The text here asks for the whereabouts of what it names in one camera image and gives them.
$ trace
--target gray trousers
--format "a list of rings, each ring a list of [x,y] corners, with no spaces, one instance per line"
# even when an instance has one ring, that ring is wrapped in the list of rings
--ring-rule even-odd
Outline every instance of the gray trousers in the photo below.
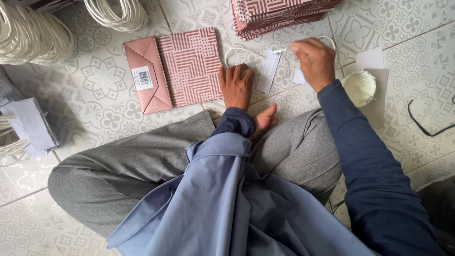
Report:
[[[214,130],[208,111],[74,154],[49,176],[49,193],[76,220],[108,237],[148,192],[186,166],[185,147]],[[341,167],[324,113],[313,110],[270,130],[248,159],[261,175],[274,173],[325,204]]]

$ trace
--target white bowl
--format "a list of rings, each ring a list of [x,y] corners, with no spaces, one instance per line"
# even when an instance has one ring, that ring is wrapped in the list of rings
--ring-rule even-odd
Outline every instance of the white bowl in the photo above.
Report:
[[[358,108],[366,106],[376,92],[376,81],[367,71],[356,71],[350,73],[341,80],[349,99]]]

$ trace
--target folded paper bag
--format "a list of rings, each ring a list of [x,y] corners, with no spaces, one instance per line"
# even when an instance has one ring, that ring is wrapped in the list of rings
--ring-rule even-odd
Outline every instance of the folded paper bag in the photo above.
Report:
[[[123,44],[143,114],[172,108],[157,43],[153,36]]]

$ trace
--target tile floor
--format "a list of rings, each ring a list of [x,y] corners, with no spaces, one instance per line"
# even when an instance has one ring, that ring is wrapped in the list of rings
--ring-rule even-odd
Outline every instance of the tile floor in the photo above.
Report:
[[[359,51],[381,46],[390,69],[385,125],[376,133],[411,178],[413,189],[455,174],[455,130],[427,137],[409,119],[413,115],[430,132],[455,122],[455,0],[345,0],[321,21],[292,26],[242,42],[234,35],[228,0],[143,0],[150,21],[146,30],[127,34],[97,24],[86,10],[72,5],[56,15],[78,39],[71,60],[54,66],[5,65],[19,90],[36,97],[62,146],[39,159],[21,159],[0,169],[0,255],[114,255],[104,239],[66,214],[50,197],[47,177],[62,159],[125,136],[184,120],[209,109],[217,123],[222,100],[176,108],[151,115],[140,113],[133,81],[121,44],[214,26],[220,55],[244,47],[264,55],[297,39],[329,36],[336,42],[336,76],[356,70]],[[263,59],[249,53],[230,55],[229,64],[245,62],[260,71]],[[293,81],[298,63],[282,55],[269,94],[253,91],[250,113],[278,104],[284,122],[317,108],[314,91]],[[1,164],[12,159],[1,159]],[[346,187],[342,177],[331,196],[340,202]],[[342,205],[335,214],[349,227]]]

